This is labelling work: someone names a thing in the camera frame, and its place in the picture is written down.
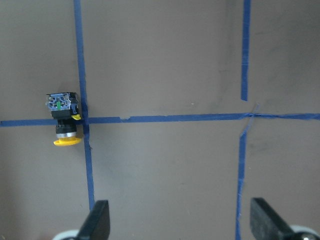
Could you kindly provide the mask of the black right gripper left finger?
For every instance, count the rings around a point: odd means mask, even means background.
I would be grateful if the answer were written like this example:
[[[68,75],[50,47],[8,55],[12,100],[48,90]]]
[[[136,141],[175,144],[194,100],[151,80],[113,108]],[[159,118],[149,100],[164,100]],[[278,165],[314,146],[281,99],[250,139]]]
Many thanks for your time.
[[[98,200],[85,219],[77,240],[108,240],[111,232],[108,200]]]

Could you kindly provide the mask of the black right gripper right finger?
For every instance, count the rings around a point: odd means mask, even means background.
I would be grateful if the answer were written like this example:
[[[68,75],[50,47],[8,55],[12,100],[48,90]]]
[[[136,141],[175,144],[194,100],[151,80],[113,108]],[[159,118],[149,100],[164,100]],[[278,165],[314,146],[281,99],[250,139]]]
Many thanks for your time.
[[[295,232],[262,197],[250,200],[250,230],[256,240],[290,240]]]

